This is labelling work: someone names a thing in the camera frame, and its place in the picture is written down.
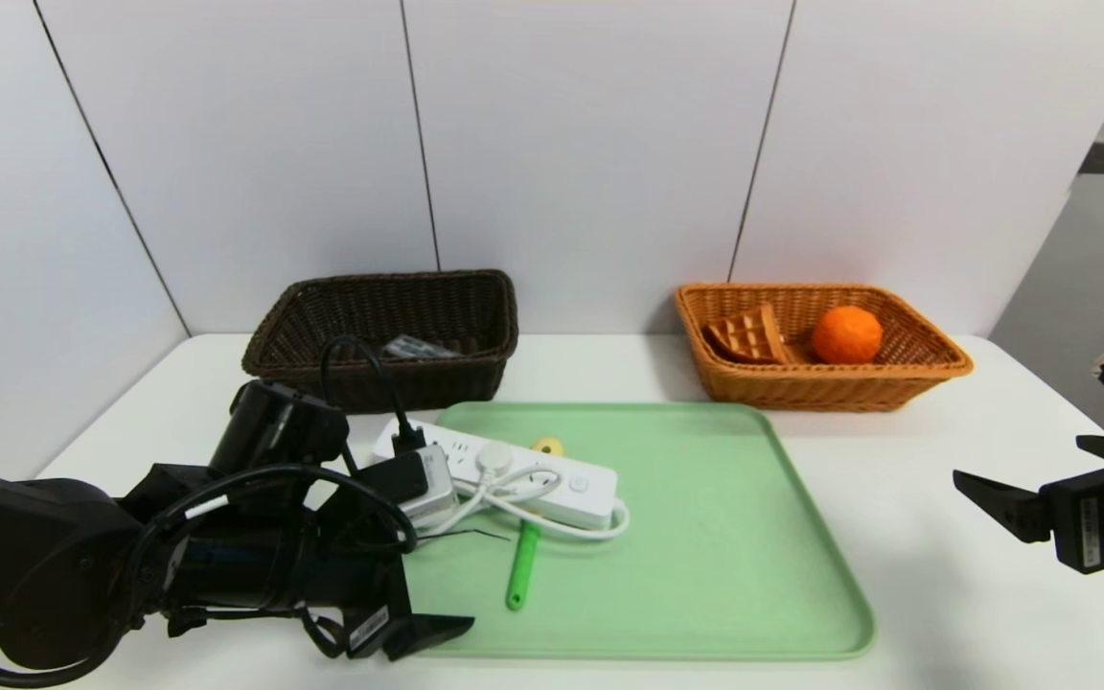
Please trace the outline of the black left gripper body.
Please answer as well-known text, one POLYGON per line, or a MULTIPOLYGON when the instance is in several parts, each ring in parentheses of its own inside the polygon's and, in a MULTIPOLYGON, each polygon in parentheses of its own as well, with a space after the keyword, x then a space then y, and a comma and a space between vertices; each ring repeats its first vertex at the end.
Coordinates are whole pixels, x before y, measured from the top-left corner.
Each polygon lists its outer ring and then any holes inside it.
POLYGON ((293 544, 270 614, 301 620, 323 656, 375 652, 395 620, 402 558, 415 546, 410 520, 381 511, 351 517, 341 530, 306 510, 293 544))

